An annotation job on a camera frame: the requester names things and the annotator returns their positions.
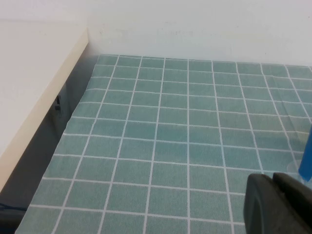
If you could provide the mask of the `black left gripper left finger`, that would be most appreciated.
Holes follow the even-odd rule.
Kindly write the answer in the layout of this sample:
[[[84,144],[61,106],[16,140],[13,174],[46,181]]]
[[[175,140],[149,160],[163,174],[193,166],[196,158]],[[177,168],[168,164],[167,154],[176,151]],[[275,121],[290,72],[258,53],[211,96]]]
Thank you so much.
[[[273,180],[250,174],[243,217],[248,234],[302,234],[304,223]]]

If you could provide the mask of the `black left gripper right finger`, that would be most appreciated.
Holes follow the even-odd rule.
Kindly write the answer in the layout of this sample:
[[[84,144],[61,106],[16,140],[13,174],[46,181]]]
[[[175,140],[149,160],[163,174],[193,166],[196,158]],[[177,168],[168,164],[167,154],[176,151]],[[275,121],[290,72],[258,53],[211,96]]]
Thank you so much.
[[[312,233],[312,190],[285,173],[274,173],[273,182],[294,210],[301,227]]]

